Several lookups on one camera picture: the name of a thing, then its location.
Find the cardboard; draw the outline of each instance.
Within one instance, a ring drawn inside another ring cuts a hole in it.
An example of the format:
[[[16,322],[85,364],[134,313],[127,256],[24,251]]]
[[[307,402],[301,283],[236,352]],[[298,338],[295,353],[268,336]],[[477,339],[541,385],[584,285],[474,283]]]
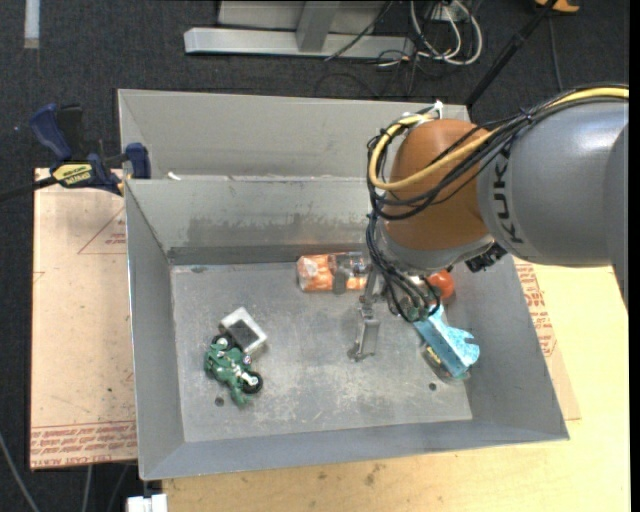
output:
[[[34,206],[30,467],[135,460],[124,200],[52,186]],[[536,266],[516,268],[563,416],[578,419]]]

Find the yellow cable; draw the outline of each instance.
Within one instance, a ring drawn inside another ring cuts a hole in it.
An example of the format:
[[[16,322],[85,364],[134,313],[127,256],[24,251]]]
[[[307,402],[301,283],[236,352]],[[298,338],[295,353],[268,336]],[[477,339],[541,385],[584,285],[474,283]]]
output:
[[[612,96],[614,98],[621,99],[629,99],[629,89],[628,88],[620,88],[620,87],[594,87],[591,89],[585,89],[584,91],[578,91],[571,94],[568,94],[564,98],[561,98],[555,102],[553,102],[549,107],[560,105],[562,103],[566,103],[568,101],[578,101],[585,98],[593,98],[596,96]],[[437,171],[441,167],[447,165],[452,160],[460,160],[466,157],[469,153],[475,151],[478,147],[484,144],[489,137],[491,137],[493,132],[487,132],[485,135],[477,138],[476,140],[462,146],[461,148],[449,153],[444,158],[438,160],[437,162],[428,165],[424,169],[421,169],[417,173],[403,179],[400,181],[394,181],[392,183],[385,183],[381,181],[376,176],[376,167],[378,158],[382,150],[386,147],[386,145],[393,139],[395,133],[402,129],[403,127],[412,126],[420,120],[423,120],[424,117],[420,115],[408,116],[399,121],[396,121],[392,124],[387,131],[380,137],[378,142],[376,143],[373,151],[371,153],[371,159],[369,160],[369,180],[376,188],[381,190],[399,190],[401,188],[407,187],[409,185],[413,185],[418,181],[424,179],[429,174]]]

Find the red object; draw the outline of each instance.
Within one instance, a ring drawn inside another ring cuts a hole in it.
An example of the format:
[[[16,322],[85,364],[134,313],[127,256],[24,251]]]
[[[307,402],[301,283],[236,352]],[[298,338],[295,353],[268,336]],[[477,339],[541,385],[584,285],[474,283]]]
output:
[[[427,281],[431,286],[435,286],[440,290],[440,298],[442,300],[449,299],[455,291],[455,283],[451,274],[446,269],[435,272],[427,277]]]

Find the yellow clamp label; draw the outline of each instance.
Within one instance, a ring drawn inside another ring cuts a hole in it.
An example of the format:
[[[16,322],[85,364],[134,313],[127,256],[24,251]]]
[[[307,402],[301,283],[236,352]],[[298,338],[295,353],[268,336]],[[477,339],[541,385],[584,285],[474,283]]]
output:
[[[91,165],[87,163],[64,164],[52,173],[53,177],[68,187],[91,178]]]

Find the green toy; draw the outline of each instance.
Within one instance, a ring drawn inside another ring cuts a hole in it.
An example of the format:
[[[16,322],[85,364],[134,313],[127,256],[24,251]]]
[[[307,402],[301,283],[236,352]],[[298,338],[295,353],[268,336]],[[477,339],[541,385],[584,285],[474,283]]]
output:
[[[204,369],[217,381],[225,383],[231,398],[239,405],[249,402],[249,396],[262,389],[262,377],[251,370],[251,356],[220,334],[213,338],[204,358]]]

